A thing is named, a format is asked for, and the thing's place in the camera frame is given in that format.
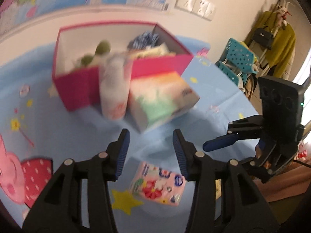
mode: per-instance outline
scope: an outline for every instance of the plastic bottle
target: plastic bottle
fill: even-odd
[[[132,60],[125,54],[108,54],[99,67],[102,114],[110,120],[125,115],[132,75]]]

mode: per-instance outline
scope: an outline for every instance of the black cable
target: black cable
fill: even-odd
[[[303,163],[303,162],[301,162],[301,161],[299,161],[299,160],[293,160],[293,162],[295,162],[295,163],[298,163],[298,164],[301,164],[301,165],[303,165],[303,166],[306,166],[306,167],[309,167],[309,168],[311,168],[311,165],[308,165],[308,164],[306,164],[306,163]]]

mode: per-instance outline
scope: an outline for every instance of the hanging clothes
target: hanging clothes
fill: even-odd
[[[265,11],[257,20],[254,27],[245,39],[245,43],[249,46],[252,41],[252,36],[257,28],[262,28],[266,23],[270,29],[274,28],[276,21],[276,13],[271,16],[271,11]],[[282,78],[295,48],[296,34],[290,24],[287,24],[285,30],[279,29],[278,34],[275,36],[272,44],[272,49],[268,50],[265,54],[269,66],[274,68],[273,76]]]
[[[288,62],[286,68],[285,68],[285,72],[282,76],[282,79],[284,80],[288,80],[288,78],[290,77],[290,72],[291,72],[291,69],[293,67],[293,63],[294,63],[294,59],[295,59],[295,47],[293,49],[293,53],[292,53],[292,57],[290,58],[290,61]]]

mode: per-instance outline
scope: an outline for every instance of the black handbag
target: black handbag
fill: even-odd
[[[280,0],[278,0],[278,2],[276,3],[273,11],[276,9],[276,7],[279,5]],[[266,24],[269,21],[269,19],[271,18],[273,11],[271,12],[270,16],[268,17],[268,19],[266,20],[264,26],[262,28],[257,28],[254,32],[254,35],[252,37],[252,41],[255,41],[256,43],[258,43],[259,45],[263,46],[265,49],[271,50],[272,48],[272,44],[273,44],[273,29],[277,20],[277,15],[275,16],[275,20],[274,20],[274,24],[273,24],[273,28],[270,31],[266,31],[265,28],[269,28]]]
[[[255,41],[268,50],[271,50],[274,37],[272,32],[264,30],[266,27],[256,29],[252,41]]]

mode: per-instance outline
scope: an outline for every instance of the tissue pack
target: tissue pack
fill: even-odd
[[[199,96],[176,72],[132,79],[129,108],[140,132],[190,110]]]
[[[178,206],[186,185],[185,177],[141,162],[131,183],[130,192],[150,201]]]

